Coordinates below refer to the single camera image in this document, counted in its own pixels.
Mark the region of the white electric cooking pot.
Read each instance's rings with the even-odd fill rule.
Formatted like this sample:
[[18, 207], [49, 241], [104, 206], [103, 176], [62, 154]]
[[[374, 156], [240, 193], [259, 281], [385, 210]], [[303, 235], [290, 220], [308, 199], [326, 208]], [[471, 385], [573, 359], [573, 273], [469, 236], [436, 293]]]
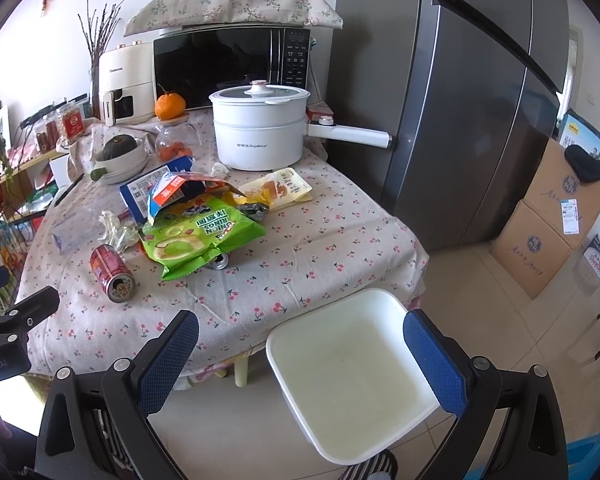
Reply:
[[265, 171], [298, 162], [304, 140], [317, 138], [388, 148], [389, 133], [338, 125], [332, 115], [312, 117], [311, 93], [255, 80], [249, 86], [212, 93], [213, 128], [219, 161], [230, 169]]

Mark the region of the cream air fryer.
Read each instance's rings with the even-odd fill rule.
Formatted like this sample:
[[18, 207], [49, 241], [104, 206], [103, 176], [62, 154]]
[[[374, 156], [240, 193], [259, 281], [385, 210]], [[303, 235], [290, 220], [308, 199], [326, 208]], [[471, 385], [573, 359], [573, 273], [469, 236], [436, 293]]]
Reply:
[[134, 42], [99, 60], [100, 118], [107, 126], [139, 124], [154, 116], [154, 45]]

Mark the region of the floral microwave cover cloth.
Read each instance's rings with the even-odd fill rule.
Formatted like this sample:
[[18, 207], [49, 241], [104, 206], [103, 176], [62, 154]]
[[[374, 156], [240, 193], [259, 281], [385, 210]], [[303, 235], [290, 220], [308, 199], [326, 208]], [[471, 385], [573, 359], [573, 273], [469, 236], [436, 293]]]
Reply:
[[326, 0], [151, 0], [125, 24], [124, 34], [244, 23], [340, 29], [343, 19]]

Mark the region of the yellow bread snack packet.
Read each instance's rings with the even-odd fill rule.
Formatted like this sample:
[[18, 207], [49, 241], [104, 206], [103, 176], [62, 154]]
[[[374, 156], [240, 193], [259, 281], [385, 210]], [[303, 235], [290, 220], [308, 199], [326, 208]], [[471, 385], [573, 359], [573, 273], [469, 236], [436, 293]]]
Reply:
[[311, 192], [311, 185], [296, 170], [284, 168], [243, 184], [235, 195], [235, 202], [239, 205], [263, 204], [269, 210], [277, 210], [311, 200]]

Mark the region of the small white tissue ball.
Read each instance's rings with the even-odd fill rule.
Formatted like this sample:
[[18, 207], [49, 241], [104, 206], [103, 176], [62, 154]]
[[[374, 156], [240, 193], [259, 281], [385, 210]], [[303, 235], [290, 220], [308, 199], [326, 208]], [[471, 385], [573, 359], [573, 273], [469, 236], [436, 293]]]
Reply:
[[230, 175], [230, 170], [228, 170], [227, 166], [224, 166], [220, 162], [215, 162], [211, 168], [210, 176], [212, 178], [218, 178], [222, 180], [226, 180]]

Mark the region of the red soda can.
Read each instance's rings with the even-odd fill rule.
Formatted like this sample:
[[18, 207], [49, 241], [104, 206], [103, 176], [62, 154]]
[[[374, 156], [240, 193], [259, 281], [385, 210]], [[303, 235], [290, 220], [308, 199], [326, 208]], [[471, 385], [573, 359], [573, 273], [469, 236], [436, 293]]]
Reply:
[[90, 267], [100, 288], [110, 301], [123, 304], [134, 296], [135, 278], [112, 246], [108, 244], [97, 246], [92, 251]]

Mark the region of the dried branches vase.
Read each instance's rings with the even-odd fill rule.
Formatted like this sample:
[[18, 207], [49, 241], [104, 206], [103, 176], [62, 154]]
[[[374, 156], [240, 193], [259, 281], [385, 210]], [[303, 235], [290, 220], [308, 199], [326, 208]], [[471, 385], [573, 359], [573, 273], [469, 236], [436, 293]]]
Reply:
[[105, 53], [108, 44], [118, 24], [122, 4], [105, 4], [101, 11], [91, 9], [90, 0], [85, 0], [85, 14], [78, 14], [78, 20], [86, 42], [88, 57], [90, 58], [91, 77], [91, 112], [95, 118], [100, 118], [99, 102], [99, 62]]

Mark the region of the red label jar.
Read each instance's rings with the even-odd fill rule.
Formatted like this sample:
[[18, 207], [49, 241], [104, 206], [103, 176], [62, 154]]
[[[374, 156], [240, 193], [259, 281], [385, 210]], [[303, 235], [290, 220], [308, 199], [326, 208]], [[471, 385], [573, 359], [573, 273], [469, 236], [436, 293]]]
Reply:
[[73, 142], [84, 133], [84, 123], [79, 107], [74, 103], [66, 103], [59, 110], [59, 130], [69, 142]]

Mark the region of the green snack bag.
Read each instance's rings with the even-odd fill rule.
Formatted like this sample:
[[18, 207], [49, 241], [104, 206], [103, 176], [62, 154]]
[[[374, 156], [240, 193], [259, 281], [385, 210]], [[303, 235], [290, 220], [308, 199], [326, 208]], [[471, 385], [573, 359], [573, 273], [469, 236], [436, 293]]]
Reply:
[[163, 281], [177, 280], [265, 234], [260, 223], [224, 200], [202, 194], [160, 210], [140, 229], [147, 257], [162, 265]]

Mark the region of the upper cardboard box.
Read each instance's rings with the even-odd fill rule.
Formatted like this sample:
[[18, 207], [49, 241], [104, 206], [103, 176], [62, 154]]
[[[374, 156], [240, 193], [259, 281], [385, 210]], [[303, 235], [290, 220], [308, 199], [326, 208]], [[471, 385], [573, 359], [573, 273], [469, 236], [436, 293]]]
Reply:
[[566, 161], [564, 151], [556, 141], [547, 141], [522, 200], [576, 249], [600, 214], [600, 181], [581, 182]]

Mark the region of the clear plastic bottle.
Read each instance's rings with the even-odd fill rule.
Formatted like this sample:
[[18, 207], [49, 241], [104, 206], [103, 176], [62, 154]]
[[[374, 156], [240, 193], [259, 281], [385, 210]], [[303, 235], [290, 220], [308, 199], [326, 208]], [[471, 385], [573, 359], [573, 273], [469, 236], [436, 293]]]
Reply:
[[99, 209], [88, 207], [79, 207], [69, 212], [52, 229], [52, 239], [58, 252], [66, 254], [94, 237], [99, 237], [102, 232], [99, 216]]

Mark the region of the cherry print tablecloth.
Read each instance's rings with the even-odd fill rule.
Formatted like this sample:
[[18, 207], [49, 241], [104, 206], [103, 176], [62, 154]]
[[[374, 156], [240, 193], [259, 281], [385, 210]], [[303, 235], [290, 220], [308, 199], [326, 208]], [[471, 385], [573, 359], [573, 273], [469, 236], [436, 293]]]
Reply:
[[305, 152], [296, 170], [311, 185], [311, 200], [268, 214], [265, 234], [233, 252], [225, 269], [163, 281], [161, 266], [132, 248], [123, 258], [137, 292], [115, 304], [90, 267], [99, 237], [66, 254], [52, 239], [53, 227], [76, 208], [125, 210], [116, 186], [88, 175], [113, 133], [92, 122], [73, 144], [68, 169], [78, 184], [46, 212], [24, 263], [20, 297], [53, 286], [60, 298], [57, 312], [29, 335], [34, 374], [52, 376], [62, 366], [79, 373], [106, 370], [187, 309], [199, 318], [200, 336], [183, 376], [202, 382], [261, 350], [281, 322], [352, 292], [379, 287], [404, 304], [422, 293], [428, 255], [416, 235], [346, 176]]

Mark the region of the large orange on jar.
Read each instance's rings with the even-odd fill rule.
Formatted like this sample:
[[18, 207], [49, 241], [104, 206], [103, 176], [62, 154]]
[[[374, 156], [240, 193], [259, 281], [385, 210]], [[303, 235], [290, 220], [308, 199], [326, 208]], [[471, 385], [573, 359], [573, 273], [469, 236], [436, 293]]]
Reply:
[[186, 101], [177, 93], [163, 93], [155, 102], [154, 113], [162, 122], [178, 118], [186, 110]]

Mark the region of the white bowl stack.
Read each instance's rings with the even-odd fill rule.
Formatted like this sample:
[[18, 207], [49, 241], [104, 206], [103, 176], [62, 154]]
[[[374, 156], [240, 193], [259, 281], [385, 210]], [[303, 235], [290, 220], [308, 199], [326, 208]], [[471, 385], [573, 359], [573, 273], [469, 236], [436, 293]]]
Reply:
[[138, 174], [148, 161], [148, 153], [144, 142], [136, 140], [137, 148], [134, 151], [115, 159], [101, 160], [102, 150], [98, 152], [90, 172], [91, 180], [94, 182], [102, 180], [106, 184], [115, 184], [129, 180], [130, 177]]

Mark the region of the blue cardboard box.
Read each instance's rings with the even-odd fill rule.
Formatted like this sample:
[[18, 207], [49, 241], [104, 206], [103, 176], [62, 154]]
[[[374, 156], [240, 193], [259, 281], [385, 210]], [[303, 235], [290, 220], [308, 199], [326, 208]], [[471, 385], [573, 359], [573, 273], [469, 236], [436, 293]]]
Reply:
[[129, 180], [129, 182], [123, 183], [119, 188], [120, 195], [133, 220], [138, 224], [147, 221], [149, 192], [165, 174], [169, 171], [189, 171], [194, 165], [195, 159], [193, 157], [180, 156]]

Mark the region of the dark green squash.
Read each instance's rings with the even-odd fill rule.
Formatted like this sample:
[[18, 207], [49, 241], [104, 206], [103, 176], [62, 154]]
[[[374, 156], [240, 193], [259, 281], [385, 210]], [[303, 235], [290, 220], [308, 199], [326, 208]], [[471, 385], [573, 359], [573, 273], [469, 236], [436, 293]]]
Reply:
[[121, 157], [137, 148], [137, 140], [128, 134], [113, 136], [102, 149], [101, 160], [111, 160]]

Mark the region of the black microwave oven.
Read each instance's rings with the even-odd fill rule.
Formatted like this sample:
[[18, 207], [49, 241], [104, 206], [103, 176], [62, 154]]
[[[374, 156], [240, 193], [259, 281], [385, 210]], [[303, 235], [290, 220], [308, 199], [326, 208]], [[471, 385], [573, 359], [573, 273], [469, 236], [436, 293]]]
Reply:
[[211, 105], [210, 94], [265, 80], [306, 88], [311, 33], [279, 25], [218, 25], [154, 40], [156, 96], [176, 93], [186, 110]]

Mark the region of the glass teapot jar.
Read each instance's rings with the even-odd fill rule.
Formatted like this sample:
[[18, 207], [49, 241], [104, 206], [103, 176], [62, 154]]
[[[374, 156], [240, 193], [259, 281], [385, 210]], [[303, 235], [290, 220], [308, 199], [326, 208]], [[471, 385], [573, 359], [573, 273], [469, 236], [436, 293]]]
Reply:
[[180, 156], [193, 157], [200, 145], [200, 135], [190, 123], [189, 114], [158, 123], [155, 149], [162, 162], [170, 162]]

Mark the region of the black cap on box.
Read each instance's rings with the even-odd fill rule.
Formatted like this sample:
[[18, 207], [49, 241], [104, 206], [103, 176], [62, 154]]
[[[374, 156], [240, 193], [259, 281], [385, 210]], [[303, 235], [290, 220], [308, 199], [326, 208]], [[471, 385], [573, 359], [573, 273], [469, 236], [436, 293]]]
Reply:
[[588, 154], [580, 145], [569, 145], [564, 149], [564, 157], [580, 182], [600, 182], [600, 159]]

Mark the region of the lower cardboard box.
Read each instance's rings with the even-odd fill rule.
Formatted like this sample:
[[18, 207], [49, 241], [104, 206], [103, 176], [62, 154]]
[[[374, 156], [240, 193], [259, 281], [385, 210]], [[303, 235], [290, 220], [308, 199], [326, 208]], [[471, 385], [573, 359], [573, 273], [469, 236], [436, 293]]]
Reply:
[[531, 298], [572, 254], [562, 237], [521, 200], [491, 247], [492, 257]]

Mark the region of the grey refrigerator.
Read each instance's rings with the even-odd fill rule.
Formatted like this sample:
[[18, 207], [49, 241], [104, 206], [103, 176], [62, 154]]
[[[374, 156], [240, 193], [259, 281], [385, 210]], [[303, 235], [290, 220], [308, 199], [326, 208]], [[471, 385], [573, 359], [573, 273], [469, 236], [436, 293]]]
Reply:
[[492, 240], [556, 126], [567, 0], [337, 0], [326, 100], [388, 148], [328, 158], [428, 252]]

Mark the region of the red blue snack wrapper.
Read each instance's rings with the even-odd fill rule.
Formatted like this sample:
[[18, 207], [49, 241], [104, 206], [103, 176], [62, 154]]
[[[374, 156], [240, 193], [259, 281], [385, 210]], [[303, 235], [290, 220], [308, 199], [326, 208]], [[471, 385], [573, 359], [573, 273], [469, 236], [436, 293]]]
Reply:
[[198, 172], [167, 171], [148, 193], [147, 221], [149, 224], [154, 224], [160, 211], [182, 200], [192, 200], [204, 193], [225, 191], [244, 195], [236, 186], [223, 179], [198, 174]]

